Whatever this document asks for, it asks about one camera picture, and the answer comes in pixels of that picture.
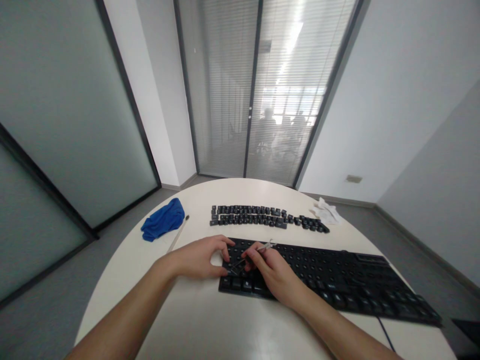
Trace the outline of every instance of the glass panel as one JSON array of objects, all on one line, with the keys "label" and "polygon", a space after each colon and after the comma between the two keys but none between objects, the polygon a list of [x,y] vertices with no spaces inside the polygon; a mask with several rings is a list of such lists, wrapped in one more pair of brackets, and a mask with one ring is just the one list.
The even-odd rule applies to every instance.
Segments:
[{"label": "glass panel", "polygon": [[0,300],[87,240],[0,145]]},{"label": "glass panel", "polygon": [[1,0],[2,124],[94,227],[157,185],[93,0]]},{"label": "glass panel", "polygon": [[246,175],[292,186],[355,0],[264,0]]},{"label": "glass panel", "polygon": [[199,170],[243,177],[258,1],[178,4]]}]

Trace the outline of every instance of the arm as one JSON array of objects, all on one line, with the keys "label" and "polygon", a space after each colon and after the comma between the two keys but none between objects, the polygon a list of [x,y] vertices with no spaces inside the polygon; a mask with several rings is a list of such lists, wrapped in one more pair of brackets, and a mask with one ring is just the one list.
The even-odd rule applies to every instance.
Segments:
[{"label": "arm", "polygon": [[260,246],[256,242],[242,254],[253,261],[245,270],[257,267],[271,293],[304,318],[337,359],[400,359],[310,290],[277,250],[261,250],[260,254]]},{"label": "arm", "polygon": [[220,250],[230,261],[223,235],[205,237],[159,258],[130,292],[75,346],[67,359],[134,359],[177,276],[211,278],[227,270],[210,263]]}]

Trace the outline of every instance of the forearm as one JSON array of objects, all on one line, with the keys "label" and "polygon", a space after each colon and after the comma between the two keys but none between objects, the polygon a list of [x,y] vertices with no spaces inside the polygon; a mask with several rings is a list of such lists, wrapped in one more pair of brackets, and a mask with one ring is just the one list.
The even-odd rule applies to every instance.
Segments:
[{"label": "forearm", "polygon": [[293,310],[310,324],[337,359],[400,359],[310,289],[305,287],[301,295]]},{"label": "forearm", "polygon": [[157,260],[67,359],[134,359],[176,275],[168,256]]}]

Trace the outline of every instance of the white tissue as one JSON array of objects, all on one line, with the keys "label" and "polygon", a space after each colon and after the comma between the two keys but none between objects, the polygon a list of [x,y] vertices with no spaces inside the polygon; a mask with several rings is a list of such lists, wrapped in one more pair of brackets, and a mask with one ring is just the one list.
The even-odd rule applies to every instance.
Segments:
[{"label": "white tissue", "polygon": [[338,225],[342,223],[342,217],[337,212],[335,206],[328,205],[323,198],[320,198],[311,210],[325,225]]}]

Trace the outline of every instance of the baseboard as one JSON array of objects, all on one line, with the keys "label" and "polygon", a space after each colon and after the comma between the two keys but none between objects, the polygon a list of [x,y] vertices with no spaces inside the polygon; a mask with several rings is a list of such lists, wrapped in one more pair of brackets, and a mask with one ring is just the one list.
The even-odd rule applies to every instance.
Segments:
[{"label": "baseboard", "polygon": [[334,196],[327,196],[327,195],[318,195],[310,192],[302,192],[302,194],[305,194],[311,198],[314,198],[315,200],[318,200],[319,198],[323,198],[327,203],[345,204],[345,205],[352,205],[352,206],[357,206],[361,208],[370,208],[370,209],[376,205],[373,202],[345,199],[342,197],[334,197]]},{"label": "baseboard", "polygon": [[194,173],[192,176],[190,176],[187,180],[185,180],[183,182],[182,185],[178,186],[178,185],[170,185],[170,184],[166,184],[166,183],[163,183],[161,184],[161,187],[164,188],[164,189],[169,189],[169,190],[175,190],[175,191],[182,191],[184,189],[186,189],[189,184],[197,177],[197,173]]},{"label": "baseboard", "polygon": [[448,261],[443,257],[438,255],[435,251],[425,245],[418,237],[413,235],[405,226],[400,224],[393,216],[388,212],[382,209],[380,206],[375,205],[374,209],[378,214],[389,222],[395,229],[397,229],[407,241],[409,241],[413,246],[420,249],[429,259],[437,263],[442,267],[453,279],[459,282],[464,288],[466,288],[470,293],[480,299],[480,287],[473,283],[469,278],[463,275],[460,271],[454,268]]}]

